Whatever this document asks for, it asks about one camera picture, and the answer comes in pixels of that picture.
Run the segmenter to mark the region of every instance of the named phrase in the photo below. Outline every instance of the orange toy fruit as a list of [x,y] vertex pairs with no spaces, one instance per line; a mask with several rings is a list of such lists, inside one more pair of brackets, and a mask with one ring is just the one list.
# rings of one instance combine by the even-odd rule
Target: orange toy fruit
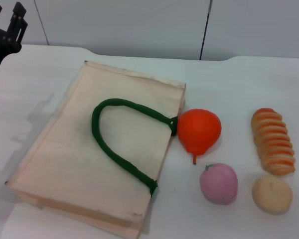
[[193,154],[193,164],[196,164],[196,157],[204,154],[218,140],[221,122],[210,111],[189,110],[179,118],[177,133],[186,151]]

